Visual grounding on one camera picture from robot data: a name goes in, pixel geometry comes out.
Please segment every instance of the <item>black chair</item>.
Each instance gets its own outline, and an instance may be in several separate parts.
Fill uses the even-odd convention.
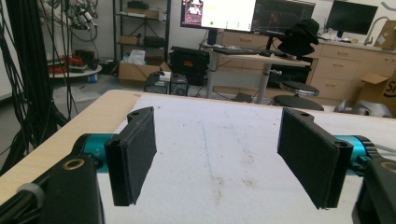
[[[324,111],[323,106],[300,97],[318,96],[319,90],[315,87],[305,85],[304,83],[295,81],[284,81],[279,85],[280,89],[293,92],[294,95],[278,95],[273,98],[273,105],[280,105],[293,108],[310,109]]]
[[[313,19],[297,22],[285,32],[284,37],[279,38],[282,43],[278,46],[278,49],[294,56],[304,56],[314,52],[315,49],[310,44],[318,44],[318,28],[319,24]],[[278,95],[273,98],[274,105],[324,110],[323,106],[299,96],[318,96],[319,90],[315,87],[296,81],[283,81],[279,87],[282,90],[293,92],[294,96]]]

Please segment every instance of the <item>storage box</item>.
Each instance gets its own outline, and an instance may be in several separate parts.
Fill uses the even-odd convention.
[[[126,13],[137,13],[143,14],[146,18],[158,20],[159,19],[159,12],[158,9],[141,9],[141,8],[134,8],[134,7],[126,7]]]
[[[381,49],[396,49],[396,21],[386,21],[379,33],[374,47]]]
[[[365,100],[386,105],[393,117],[396,117],[396,70],[392,77],[367,74],[361,81],[365,83],[357,102]]]
[[[138,45],[139,37],[131,35],[122,35],[120,39],[121,44]]]
[[[119,79],[146,81],[153,72],[172,72],[168,64],[164,61],[146,60],[148,64],[135,64],[120,62]]]

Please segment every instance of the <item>white table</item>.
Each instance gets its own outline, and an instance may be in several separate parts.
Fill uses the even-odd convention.
[[[116,132],[146,106],[154,106],[158,152],[136,205],[113,206],[108,175],[98,176],[106,223],[352,223],[362,179],[347,176],[338,208],[317,210],[276,152],[282,107],[135,91],[108,91],[1,176],[0,203],[82,134]],[[307,112],[331,134],[396,146],[396,119]]]
[[[207,86],[206,86],[206,98],[210,98],[213,91],[213,86],[218,84],[220,86],[238,86],[241,83],[246,83],[246,79],[251,78],[249,76],[242,76],[241,74],[230,76],[224,75],[221,73],[217,73],[218,68],[218,57],[223,57],[225,60],[235,60],[235,61],[248,61],[248,62],[259,62],[264,63],[262,68],[262,75],[260,80],[250,80],[249,84],[255,85],[253,87],[257,87],[257,83],[259,83],[259,93],[256,99],[256,104],[260,104],[262,102],[262,98],[265,95],[265,90],[267,88],[269,74],[271,71],[272,64],[279,65],[289,65],[296,67],[304,67],[310,65],[311,63],[298,61],[294,59],[285,59],[272,55],[271,57],[264,57],[261,55],[224,55],[220,53],[216,53],[213,50],[209,50],[210,53],[210,63],[209,63],[209,71],[207,72]]]

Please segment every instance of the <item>metal shelf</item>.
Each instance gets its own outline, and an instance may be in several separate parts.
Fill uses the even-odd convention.
[[[159,20],[152,19],[152,18],[133,16],[133,15],[120,13],[121,10],[126,7],[126,5],[123,4],[123,2],[124,2],[124,0],[113,0],[114,60],[118,61],[118,60],[122,59],[122,55],[124,53],[124,46],[135,46],[135,47],[139,47],[139,48],[149,48],[149,47],[145,47],[142,45],[123,44],[117,39],[118,35],[119,36],[126,35],[123,32],[124,31],[123,30],[123,20],[124,19],[131,20],[131,22],[133,22],[133,20],[140,19],[141,23],[139,23],[137,28],[132,31],[132,34],[143,26],[144,34],[143,34],[142,38],[144,36],[146,36],[147,28],[149,28],[152,33],[154,33],[156,36],[158,36],[157,33],[155,32],[155,30],[149,25],[149,22],[155,22],[155,21],[165,22],[165,36],[163,37],[165,40],[165,44],[164,44],[163,48],[150,48],[150,49],[163,49],[163,57],[164,57],[164,60],[167,62],[168,49],[169,49],[169,26],[170,26],[169,22],[170,22],[170,13],[171,13],[171,0],[166,1],[166,21],[159,21]]]

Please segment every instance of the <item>computer monitor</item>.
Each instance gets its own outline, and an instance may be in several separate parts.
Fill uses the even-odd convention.
[[[282,35],[298,21],[310,19],[315,3],[296,0],[257,0],[251,30],[256,34]]]
[[[378,7],[344,1],[334,1],[327,19],[326,28],[337,31],[367,35]]]
[[[250,32],[255,3],[256,0],[239,4],[230,0],[182,0],[180,26],[209,30],[208,44],[214,44],[218,29]]]

